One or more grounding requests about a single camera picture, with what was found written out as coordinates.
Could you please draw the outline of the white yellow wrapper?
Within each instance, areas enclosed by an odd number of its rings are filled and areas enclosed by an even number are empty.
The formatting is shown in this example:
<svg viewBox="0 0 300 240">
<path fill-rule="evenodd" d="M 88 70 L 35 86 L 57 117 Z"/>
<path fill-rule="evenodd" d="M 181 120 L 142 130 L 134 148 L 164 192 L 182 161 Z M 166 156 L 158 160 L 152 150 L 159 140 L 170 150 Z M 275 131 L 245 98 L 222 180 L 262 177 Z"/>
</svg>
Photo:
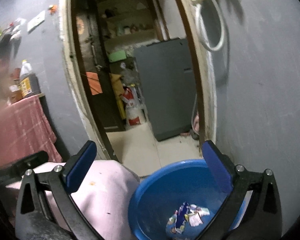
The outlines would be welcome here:
<svg viewBox="0 0 300 240">
<path fill-rule="evenodd" d="M 206 207 L 200 207 L 194 204 L 189 206 L 188 221 L 190 226 L 195 227 L 203 224 L 203 217 L 210 215 L 210 210 Z"/>
</svg>

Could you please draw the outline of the blue snack wrapper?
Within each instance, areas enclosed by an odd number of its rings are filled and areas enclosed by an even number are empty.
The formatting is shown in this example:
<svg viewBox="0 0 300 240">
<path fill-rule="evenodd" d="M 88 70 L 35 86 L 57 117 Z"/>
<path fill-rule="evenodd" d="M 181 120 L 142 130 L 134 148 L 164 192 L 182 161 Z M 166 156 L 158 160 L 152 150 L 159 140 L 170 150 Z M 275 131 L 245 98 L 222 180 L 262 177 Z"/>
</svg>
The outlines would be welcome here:
<svg viewBox="0 0 300 240">
<path fill-rule="evenodd" d="M 182 234 L 185 230 L 185 225 L 189 220 L 190 207 L 188 202 L 183 202 L 177 211 L 175 219 L 175 231 Z"/>
</svg>

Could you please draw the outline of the red plaid cloth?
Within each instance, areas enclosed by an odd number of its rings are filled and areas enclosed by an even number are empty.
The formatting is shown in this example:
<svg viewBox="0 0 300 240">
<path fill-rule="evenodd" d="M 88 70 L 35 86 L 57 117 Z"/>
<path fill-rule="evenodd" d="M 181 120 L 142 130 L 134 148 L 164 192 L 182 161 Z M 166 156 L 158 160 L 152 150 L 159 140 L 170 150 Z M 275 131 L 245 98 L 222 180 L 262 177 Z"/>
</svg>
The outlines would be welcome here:
<svg viewBox="0 0 300 240">
<path fill-rule="evenodd" d="M 60 163 L 56 140 L 38 96 L 0 110 L 0 168 L 40 151 L 48 153 L 49 162 Z"/>
</svg>

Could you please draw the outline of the brown sauce pouch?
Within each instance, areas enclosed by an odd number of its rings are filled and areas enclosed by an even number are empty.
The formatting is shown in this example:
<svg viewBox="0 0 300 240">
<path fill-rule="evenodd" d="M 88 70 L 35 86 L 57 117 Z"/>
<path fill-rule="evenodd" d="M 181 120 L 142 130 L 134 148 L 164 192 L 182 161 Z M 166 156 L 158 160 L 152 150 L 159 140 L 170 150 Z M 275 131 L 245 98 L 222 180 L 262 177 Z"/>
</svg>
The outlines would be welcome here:
<svg viewBox="0 0 300 240">
<path fill-rule="evenodd" d="M 18 85 L 11 85 L 9 87 L 10 90 L 10 103 L 14 104 L 23 99 L 21 90 Z"/>
</svg>

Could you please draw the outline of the large soy sauce jug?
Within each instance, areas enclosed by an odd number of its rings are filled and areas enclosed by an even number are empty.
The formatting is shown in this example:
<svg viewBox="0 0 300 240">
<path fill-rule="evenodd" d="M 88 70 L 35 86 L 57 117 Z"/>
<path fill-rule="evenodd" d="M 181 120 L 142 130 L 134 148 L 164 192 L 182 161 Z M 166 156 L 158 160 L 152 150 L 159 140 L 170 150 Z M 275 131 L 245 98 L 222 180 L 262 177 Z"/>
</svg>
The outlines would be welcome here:
<svg viewBox="0 0 300 240">
<path fill-rule="evenodd" d="M 31 64 L 23 60 L 20 70 L 20 89 L 23 98 L 28 98 L 41 93 L 40 85 Z"/>
</svg>

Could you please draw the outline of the blue plastic bucket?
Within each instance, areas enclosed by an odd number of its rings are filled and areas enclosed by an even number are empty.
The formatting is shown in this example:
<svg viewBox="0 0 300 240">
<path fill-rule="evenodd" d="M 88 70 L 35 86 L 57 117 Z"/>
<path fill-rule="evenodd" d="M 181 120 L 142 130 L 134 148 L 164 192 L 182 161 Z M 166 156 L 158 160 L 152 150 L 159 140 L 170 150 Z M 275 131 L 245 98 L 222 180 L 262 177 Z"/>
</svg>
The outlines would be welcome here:
<svg viewBox="0 0 300 240">
<path fill-rule="evenodd" d="M 128 222 L 137 239 L 200 239 L 227 198 L 215 179 L 214 171 L 204 159 L 190 159 L 167 165 L 138 186 L 130 199 Z M 181 206 L 194 204 L 208 209 L 202 223 L 185 223 L 183 233 L 174 230 Z"/>
</svg>

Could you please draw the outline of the green box on shelf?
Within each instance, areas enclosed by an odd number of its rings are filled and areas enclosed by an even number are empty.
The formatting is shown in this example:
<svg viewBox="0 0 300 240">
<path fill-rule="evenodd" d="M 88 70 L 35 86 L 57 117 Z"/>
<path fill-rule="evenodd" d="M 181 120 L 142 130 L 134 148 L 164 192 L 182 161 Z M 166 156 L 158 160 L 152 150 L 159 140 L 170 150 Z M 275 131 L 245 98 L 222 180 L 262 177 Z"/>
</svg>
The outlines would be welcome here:
<svg viewBox="0 0 300 240">
<path fill-rule="evenodd" d="M 127 58 L 126 52 L 124 50 L 118 50 L 108 54 L 108 59 L 110 63 L 122 61 Z"/>
</svg>

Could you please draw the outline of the grey washing machine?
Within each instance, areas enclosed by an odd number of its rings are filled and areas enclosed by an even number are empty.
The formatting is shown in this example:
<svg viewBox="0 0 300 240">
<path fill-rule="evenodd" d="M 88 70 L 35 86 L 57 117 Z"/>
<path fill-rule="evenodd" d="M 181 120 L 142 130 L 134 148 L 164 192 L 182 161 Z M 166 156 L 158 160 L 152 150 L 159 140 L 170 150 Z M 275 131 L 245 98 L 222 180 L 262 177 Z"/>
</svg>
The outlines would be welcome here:
<svg viewBox="0 0 300 240">
<path fill-rule="evenodd" d="M 149 122 L 163 141 L 191 129 L 196 95 L 192 60 L 186 39 L 173 39 L 134 49 Z"/>
</svg>

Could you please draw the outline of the white wall switch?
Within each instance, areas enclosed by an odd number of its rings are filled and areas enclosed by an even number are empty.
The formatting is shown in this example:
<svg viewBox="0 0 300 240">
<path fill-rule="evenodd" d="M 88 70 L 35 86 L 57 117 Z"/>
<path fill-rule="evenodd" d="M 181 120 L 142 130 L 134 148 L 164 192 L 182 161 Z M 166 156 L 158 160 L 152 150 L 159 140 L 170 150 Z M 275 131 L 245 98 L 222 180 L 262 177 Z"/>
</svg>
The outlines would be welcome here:
<svg viewBox="0 0 300 240">
<path fill-rule="evenodd" d="M 36 29 L 38 27 L 38 25 L 40 25 L 41 23 L 43 23 L 45 21 L 45 14 L 46 14 L 46 11 L 43 10 L 27 23 L 27 32 L 28 33 L 31 33 L 34 29 Z"/>
</svg>

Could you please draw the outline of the orange wall hook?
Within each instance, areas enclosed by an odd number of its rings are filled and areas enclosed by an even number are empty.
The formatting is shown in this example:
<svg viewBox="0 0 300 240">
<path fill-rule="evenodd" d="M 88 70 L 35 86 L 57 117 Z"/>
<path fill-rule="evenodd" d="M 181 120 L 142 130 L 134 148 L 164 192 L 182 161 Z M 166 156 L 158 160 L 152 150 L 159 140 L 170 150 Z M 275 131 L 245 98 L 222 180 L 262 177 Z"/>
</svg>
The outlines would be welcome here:
<svg viewBox="0 0 300 240">
<path fill-rule="evenodd" d="M 56 4 L 51 4 L 48 7 L 48 11 L 49 11 L 50 15 L 54 15 L 57 12 L 57 9 L 58 9 L 58 7 Z"/>
</svg>

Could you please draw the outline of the wooden door frame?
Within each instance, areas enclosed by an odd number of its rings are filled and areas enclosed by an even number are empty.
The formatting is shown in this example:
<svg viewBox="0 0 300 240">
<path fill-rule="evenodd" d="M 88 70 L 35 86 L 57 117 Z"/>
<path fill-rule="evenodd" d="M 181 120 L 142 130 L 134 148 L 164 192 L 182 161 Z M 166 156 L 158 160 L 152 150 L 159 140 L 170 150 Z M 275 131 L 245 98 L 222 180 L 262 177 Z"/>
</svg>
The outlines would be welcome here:
<svg viewBox="0 0 300 240">
<path fill-rule="evenodd" d="M 184 24 L 185 33 L 190 46 L 191 60 L 194 67 L 194 77 L 198 93 L 199 137 L 201 141 L 216 139 L 216 85 L 213 70 L 207 65 L 207 46 L 204 45 L 197 33 L 196 22 L 199 11 L 195 5 L 199 1 L 175 0 Z M 92 96 L 89 91 L 87 78 L 84 77 L 84 66 L 80 51 L 76 16 L 75 0 L 59 0 L 60 36 L 63 41 L 64 72 L 70 87 L 72 97 L 84 130 L 88 138 L 97 144 L 98 156 L 102 160 L 117 159 L 111 143 L 98 117 L 91 112 Z"/>
</svg>

